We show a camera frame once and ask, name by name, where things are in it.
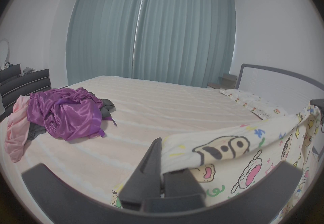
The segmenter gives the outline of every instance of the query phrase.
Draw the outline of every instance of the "mattress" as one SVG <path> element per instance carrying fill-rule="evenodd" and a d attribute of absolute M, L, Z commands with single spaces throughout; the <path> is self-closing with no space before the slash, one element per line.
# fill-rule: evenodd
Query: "mattress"
<path fill-rule="evenodd" d="M 7 119 L 0 124 L 2 174 L 18 199 L 42 223 L 52 222 L 21 178 L 21 173 L 38 163 L 46 164 L 81 193 L 109 204 L 112 188 L 132 173 L 154 139 L 260 121 L 217 89 L 111 76 L 70 86 L 79 87 L 115 104 L 111 115 L 117 127 L 111 121 L 103 121 L 104 137 L 67 142 L 45 133 L 28 142 L 22 159 L 13 163 L 4 149 Z"/>

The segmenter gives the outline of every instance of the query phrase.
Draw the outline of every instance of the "wall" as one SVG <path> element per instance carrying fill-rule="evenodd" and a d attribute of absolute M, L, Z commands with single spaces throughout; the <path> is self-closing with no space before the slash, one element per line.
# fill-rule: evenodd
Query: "wall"
<path fill-rule="evenodd" d="M 324 24 L 311 0 L 235 0 L 230 73 L 241 64 L 297 72 L 324 83 Z"/>
<path fill-rule="evenodd" d="M 21 70 L 26 67 L 37 70 L 49 68 L 53 88 L 67 85 L 66 35 L 75 1 L 13 0 L 10 2 L 10 7 L 2 16 L 0 25 L 0 39 L 6 38 L 9 41 L 10 63 L 20 63 Z M 65 78 L 62 78 L 62 74 L 56 75 L 58 71 L 62 73 L 62 69 L 65 70 Z"/>

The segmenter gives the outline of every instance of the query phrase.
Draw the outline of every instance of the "pillowcase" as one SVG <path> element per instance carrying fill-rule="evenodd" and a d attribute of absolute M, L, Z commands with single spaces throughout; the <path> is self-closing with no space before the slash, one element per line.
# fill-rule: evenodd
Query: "pillowcase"
<path fill-rule="evenodd" d="M 238 89 L 219 89 L 218 91 L 244 106 L 262 120 L 288 115 L 286 110 L 281 106 L 275 105 L 250 92 Z"/>

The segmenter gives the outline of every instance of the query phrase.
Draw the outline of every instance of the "bed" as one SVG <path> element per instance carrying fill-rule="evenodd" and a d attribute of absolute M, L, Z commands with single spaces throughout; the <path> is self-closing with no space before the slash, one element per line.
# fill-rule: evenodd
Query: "bed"
<path fill-rule="evenodd" d="M 266 88 L 270 86 L 273 89 L 273 77 L 278 78 L 278 75 L 271 75 L 274 72 L 310 84 L 306 86 L 306 94 L 296 95 L 296 99 L 290 99 L 294 102 L 285 104 L 290 113 L 301 110 L 311 99 L 324 97 L 324 86 L 318 82 L 301 79 L 300 75 L 291 72 L 259 67 L 243 64 L 236 88 L 256 93 L 262 89 L 260 95 L 280 103 L 283 100 L 279 96 L 277 100 L 273 99 Z M 7 119 L 0 124 L 1 173 L 22 205 L 40 223 L 53 222 L 33 200 L 21 177 L 24 171 L 38 163 L 44 163 L 62 181 L 82 194 L 109 204 L 113 186 L 132 173 L 154 139 L 261 121 L 215 89 L 111 76 L 99 76 L 70 86 L 73 89 L 79 87 L 93 92 L 98 98 L 110 99 L 116 106 L 111 115 L 118 127 L 111 121 L 103 121 L 101 127 L 106 132 L 103 138 L 79 138 L 67 142 L 45 133 L 26 144 L 22 159 L 12 163 L 4 151 Z M 289 94 L 290 88 L 284 90 Z M 323 144 L 316 143 L 311 154 L 313 168 L 317 167 L 317 159 L 322 154 Z"/>

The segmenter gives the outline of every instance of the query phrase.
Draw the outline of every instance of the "curtain fold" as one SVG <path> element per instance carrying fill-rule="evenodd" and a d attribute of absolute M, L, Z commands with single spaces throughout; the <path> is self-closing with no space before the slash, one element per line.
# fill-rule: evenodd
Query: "curtain fold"
<path fill-rule="evenodd" d="M 100 75 L 132 77 L 140 2 L 77 0 L 66 45 L 69 85 Z"/>
<path fill-rule="evenodd" d="M 133 78 L 206 87 L 228 73 L 234 0 L 143 0 Z"/>

